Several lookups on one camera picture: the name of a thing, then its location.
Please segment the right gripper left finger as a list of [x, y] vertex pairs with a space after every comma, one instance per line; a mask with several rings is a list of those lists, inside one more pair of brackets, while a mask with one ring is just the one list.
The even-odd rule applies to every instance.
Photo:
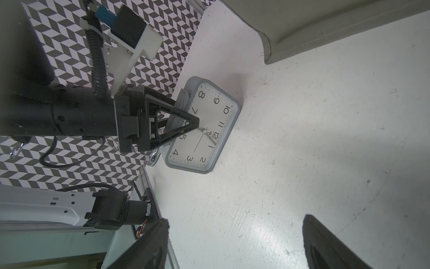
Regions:
[[108, 269], [164, 269], [168, 255], [169, 222], [160, 219]]

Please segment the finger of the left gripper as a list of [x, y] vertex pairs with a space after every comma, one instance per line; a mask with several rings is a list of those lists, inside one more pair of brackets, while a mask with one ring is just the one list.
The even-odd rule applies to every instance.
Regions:
[[145, 87], [142, 108], [142, 149], [154, 150], [199, 127], [199, 118], [175, 106], [175, 101]]

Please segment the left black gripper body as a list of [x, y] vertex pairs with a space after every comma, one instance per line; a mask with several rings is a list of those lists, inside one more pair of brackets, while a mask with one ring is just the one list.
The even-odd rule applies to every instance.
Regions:
[[98, 99], [87, 87], [27, 83], [1, 89], [1, 135], [116, 136], [120, 151], [136, 145], [148, 150], [148, 122], [144, 119], [143, 86], [128, 85], [112, 98]]

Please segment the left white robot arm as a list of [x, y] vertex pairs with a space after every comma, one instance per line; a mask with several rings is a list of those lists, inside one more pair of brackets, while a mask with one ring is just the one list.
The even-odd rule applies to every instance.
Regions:
[[[199, 119], [176, 101], [125, 79], [140, 57], [154, 59], [162, 36], [127, 6], [111, 13], [95, 1], [82, 1], [80, 20], [90, 51], [91, 85], [56, 83], [53, 67], [20, 1], [1, 2], [1, 135], [20, 146], [36, 136], [53, 142], [39, 158], [46, 168], [67, 170], [48, 156], [59, 137], [106, 142], [118, 138], [119, 151], [157, 151], [193, 131]], [[1, 220], [63, 223], [118, 230], [157, 217], [152, 194], [139, 201], [107, 183], [54, 191], [1, 186]]]

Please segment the grey square analog clock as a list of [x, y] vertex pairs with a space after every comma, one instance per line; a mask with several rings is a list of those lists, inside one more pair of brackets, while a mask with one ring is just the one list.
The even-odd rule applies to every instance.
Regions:
[[213, 82], [191, 77], [178, 95], [182, 110], [199, 118], [197, 129], [162, 148], [166, 165], [199, 174], [213, 170], [241, 112], [241, 104]]

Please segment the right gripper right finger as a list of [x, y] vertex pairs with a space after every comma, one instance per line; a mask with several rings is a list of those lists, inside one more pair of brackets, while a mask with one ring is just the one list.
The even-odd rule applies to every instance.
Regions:
[[311, 269], [368, 269], [369, 265], [353, 253], [316, 217], [307, 214], [302, 226], [303, 246]]

